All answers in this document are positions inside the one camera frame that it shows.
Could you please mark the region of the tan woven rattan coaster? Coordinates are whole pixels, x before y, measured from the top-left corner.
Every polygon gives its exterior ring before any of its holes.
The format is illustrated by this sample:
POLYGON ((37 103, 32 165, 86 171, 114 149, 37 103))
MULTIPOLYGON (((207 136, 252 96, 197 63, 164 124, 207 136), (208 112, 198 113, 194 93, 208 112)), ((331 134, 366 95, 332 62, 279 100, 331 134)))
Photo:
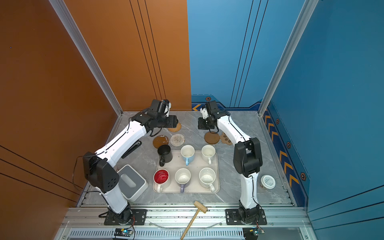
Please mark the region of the tan woven rattan coaster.
POLYGON ((168 128, 168 131, 169 132, 172 132, 172 133, 176 133, 178 131, 180 131, 182 128, 182 124, 181 123, 178 123, 177 126, 175 128, 168 128))

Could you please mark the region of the glossy brown round coaster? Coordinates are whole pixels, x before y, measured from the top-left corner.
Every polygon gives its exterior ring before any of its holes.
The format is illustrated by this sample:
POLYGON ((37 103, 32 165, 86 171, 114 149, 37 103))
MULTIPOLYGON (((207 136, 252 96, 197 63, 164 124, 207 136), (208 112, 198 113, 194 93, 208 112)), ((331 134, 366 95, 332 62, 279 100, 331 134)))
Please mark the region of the glossy brown round coaster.
POLYGON ((168 145, 169 144, 169 138, 165 135, 160 135, 154 138, 153 140, 153 146, 158 149, 162 145, 168 145))

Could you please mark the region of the white woven round coaster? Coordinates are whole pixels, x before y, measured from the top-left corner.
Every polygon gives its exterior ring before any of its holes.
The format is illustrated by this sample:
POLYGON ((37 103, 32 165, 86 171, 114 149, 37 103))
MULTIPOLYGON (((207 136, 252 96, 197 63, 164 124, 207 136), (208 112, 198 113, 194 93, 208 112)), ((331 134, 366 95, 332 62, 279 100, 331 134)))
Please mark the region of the white woven round coaster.
POLYGON ((170 143, 175 147, 182 146, 185 143, 185 137, 181 134, 175 134, 170 138, 170 143))

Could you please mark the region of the round dark cork coaster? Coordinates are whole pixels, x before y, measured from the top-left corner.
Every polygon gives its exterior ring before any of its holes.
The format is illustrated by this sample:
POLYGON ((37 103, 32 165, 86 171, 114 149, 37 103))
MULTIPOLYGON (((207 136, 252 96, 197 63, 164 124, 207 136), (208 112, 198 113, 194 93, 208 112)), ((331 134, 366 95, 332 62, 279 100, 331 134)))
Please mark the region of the round dark cork coaster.
POLYGON ((204 136, 206 143, 210 145, 217 144, 220 141, 220 136, 217 133, 207 132, 204 136))

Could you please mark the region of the black mug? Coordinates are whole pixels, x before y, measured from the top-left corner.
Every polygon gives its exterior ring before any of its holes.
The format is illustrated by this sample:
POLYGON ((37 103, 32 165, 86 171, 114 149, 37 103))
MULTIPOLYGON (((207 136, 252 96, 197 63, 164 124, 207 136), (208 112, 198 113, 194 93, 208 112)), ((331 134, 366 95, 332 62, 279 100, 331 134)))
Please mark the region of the black mug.
POLYGON ((169 145, 162 145, 158 148, 159 165, 163 167, 166 163, 169 163, 173 159, 171 147, 169 145))

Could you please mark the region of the paw print cork coaster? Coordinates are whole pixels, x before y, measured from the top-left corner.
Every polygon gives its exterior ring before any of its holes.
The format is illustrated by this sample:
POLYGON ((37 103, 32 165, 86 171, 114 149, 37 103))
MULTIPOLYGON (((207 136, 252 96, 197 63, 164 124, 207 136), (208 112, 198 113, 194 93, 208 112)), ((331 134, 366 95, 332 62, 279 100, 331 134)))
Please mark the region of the paw print cork coaster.
POLYGON ((221 139, 221 142, 223 144, 227 144, 227 145, 232 145, 232 141, 230 140, 230 138, 225 134, 225 133, 222 133, 220 135, 220 139, 221 139))

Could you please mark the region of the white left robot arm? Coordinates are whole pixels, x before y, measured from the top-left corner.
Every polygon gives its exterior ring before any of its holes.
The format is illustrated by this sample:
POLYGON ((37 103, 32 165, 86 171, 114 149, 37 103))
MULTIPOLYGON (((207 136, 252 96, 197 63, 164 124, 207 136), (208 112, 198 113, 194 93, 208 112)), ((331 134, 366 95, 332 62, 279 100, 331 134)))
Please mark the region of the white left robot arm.
POLYGON ((119 224, 127 224, 132 218, 131 206, 124 197, 120 186, 120 176, 115 171, 117 162, 132 146, 155 128, 175 128, 178 119, 170 115, 171 105, 158 110, 147 108, 131 117, 128 125, 104 147, 95 153, 82 156, 85 178, 100 192, 108 204, 109 213, 119 224))

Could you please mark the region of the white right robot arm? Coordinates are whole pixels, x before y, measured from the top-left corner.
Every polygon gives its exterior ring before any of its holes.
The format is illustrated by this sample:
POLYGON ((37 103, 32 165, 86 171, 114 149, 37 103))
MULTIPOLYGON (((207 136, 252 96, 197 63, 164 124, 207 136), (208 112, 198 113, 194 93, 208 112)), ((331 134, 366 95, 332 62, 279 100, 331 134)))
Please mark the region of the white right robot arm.
POLYGON ((257 197, 257 180, 263 157, 261 143, 252 138, 237 126, 229 112, 220 110, 215 101, 210 101, 201 108, 202 117, 198 121, 198 129, 222 131, 234 145, 233 163, 241 175, 241 197, 239 215, 245 224, 257 220, 262 212, 257 197))

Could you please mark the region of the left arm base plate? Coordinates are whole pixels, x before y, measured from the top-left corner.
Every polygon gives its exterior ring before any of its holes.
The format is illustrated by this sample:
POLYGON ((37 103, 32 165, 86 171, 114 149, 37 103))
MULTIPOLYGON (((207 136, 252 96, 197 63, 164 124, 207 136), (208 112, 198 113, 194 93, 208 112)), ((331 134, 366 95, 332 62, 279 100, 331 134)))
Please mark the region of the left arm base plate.
POLYGON ((100 214, 100 217, 105 217, 104 225, 105 226, 114 226, 114 225, 133 225, 143 226, 147 217, 146 209, 130 209, 128 211, 128 218, 124 219, 122 215, 118 215, 111 210, 108 212, 100 214))

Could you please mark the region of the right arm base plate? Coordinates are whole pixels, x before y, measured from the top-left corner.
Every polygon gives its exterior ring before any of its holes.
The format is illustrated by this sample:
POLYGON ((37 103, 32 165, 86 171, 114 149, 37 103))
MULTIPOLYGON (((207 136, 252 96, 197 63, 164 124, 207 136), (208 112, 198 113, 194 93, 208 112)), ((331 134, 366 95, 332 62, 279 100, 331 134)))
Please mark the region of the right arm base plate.
POLYGON ((226 223, 227 225, 259 225, 266 226, 267 217, 263 209, 258 210, 258 213, 247 217, 240 209, 226 209, 226 223))

